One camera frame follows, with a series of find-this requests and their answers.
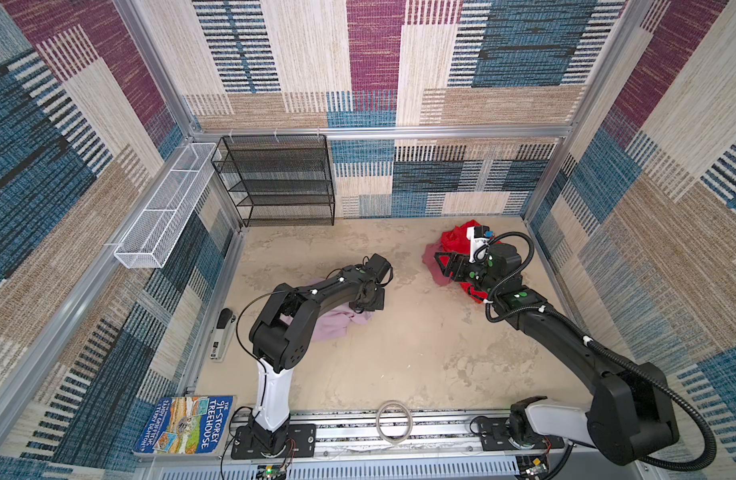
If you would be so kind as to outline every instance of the book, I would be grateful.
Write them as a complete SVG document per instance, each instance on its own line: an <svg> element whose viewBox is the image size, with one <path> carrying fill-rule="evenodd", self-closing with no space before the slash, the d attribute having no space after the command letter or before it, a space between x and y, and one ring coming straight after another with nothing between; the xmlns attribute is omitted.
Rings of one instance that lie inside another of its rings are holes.
<svg viewBox="0 0 736 480"><path fill-rule="evenodd" d="M219 455L233 404L233 396L161 398L134 446L134 455Z"/></svg>

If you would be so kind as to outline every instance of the beige floor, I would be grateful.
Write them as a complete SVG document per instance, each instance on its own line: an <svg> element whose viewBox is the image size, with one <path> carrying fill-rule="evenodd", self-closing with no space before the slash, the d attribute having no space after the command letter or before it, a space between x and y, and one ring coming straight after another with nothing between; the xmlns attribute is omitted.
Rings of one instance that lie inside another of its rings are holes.
<svg viewBox="0 0 736 480"><path fill-rule="evenodd" d="M236 313L279 283L305 285L313 276L359 263L363 255L381 254L395 268L385 309L368 325L352 324L347 336L311 344L293 374L292 409L378 408L389 399L411 408L499 408L533 395L588 401L581 382L544 347L507 322L489 323L483 306L457 284L432 281L421 263L426 244L469 219L336 220L335 226L249 231L227 298ZM476 219L496 233L525 231L514 217ZM515 238L514 244L525 256L525 243ZM538 258L524 277L560 308ZM265 301L240 319L247 346ZM206 360L197 384L197 393L237 395L239 405L253 405L256 389L256 362L235 341L223 362Z"/></svg>

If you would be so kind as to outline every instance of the pink cloth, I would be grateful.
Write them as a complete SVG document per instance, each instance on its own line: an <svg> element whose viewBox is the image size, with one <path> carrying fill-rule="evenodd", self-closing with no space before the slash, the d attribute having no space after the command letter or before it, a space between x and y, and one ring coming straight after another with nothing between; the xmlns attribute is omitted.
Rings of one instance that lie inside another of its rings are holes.
<svg viewBox="0 0 736 480"><path fill-rule="evenodd" d="M307 285L313 285L317 282L322 282L324 279L315 278L312 279ZM320 340L330 340L346 335L346 327L350 323L354 322L360 325L365 325L373 316L372 312L355 313L349 308L349 303L344 303L337 306L336 308L325 312L315 322L315 330L312 332L312 341L318 342ZM279 319L290 325L293 321L292 316L280 315Z"/></svg>
<svg viewBox="0 0 736 480"><path fill-rule="evenodd" d="M421 255L421 262L423 262L429 269L431 279L440 286L448 285L453 281L450 277L445 276L440 272L440 266L437 264L437 260L435 260L435 253L444 251L445 250L442 248L442 240L437 240L435 243L427 245L424 250L424 254Z"/></svg>

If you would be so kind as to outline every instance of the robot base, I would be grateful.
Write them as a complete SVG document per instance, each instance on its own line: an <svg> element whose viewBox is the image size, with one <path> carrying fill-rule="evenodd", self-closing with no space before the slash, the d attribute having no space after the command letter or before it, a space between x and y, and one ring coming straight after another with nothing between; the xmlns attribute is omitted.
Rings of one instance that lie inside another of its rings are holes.
<svg viewBox="0 0 736 480"><path fill-rule="evenodd" d="M512 444L509 437L509 430L507 426L507 418L488 418L488 417L477 417L474 421L477 426L477 432L480 432L480 444L482 449L486 452L499 452L501 450L514 450L515 445ZM549 441L552 442L552 448L563 448L565 442L562 438L555 436L547 436ZM540 444L532 448L545 448L545 445Z"/></svg>
<svg viewBox="0 0 736 480"><path fill-rule="evenodd" d="M296 458L315 456L315 439L317 427L314 423L291 425L287 438L296 442L294 455ZM231 457L233 460L255 460L264 458L285 458L290 450L290 442L285 442L280 452L269 452L261 442L253 437L249 426L237 428L237 437L232 442Z"/></svg>

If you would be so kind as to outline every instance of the patterned wall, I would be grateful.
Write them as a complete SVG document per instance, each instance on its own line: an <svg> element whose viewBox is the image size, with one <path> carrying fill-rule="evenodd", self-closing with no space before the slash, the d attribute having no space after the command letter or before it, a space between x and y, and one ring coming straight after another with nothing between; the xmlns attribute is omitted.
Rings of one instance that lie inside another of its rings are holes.
<svg viewBox="0 0 736 480"><path fill-rule="evenodd" d="M616 70L532 226L576 318L714 429L673 477L736 478L736 0L657 0Z"/></svg>
<svg viewBox="0 0 736 480"><path fill-rule="evenodd" d="M0 2L0 386L180 139L112 0Z"/></svg>
<svg viewBox="0 0 736 480"><path fill-rule="evenodd" d="M142 0L204 129L562 123L624 0Z"/></svg>
<svg viewBox="0 0 736 480"><path fill-rule="evenodd" d="M0 2L0 387L180 140L112 0ZM229 229L206 193L168 267L118 269L0 449L0 479L132 470Z"/></svg>
<svg viewBox="0 0 736 480"><path fill-rule="evenodd" d="M154 404L181 394L231 222L208 187L164 268L118 267L0 448L0 480L132 477Z"/></svg>
<svg viewBox="0 0 736 480"><path fill-rule="evenodd" d="M335 216L518 215L555 138L331 140Z"/></svg>

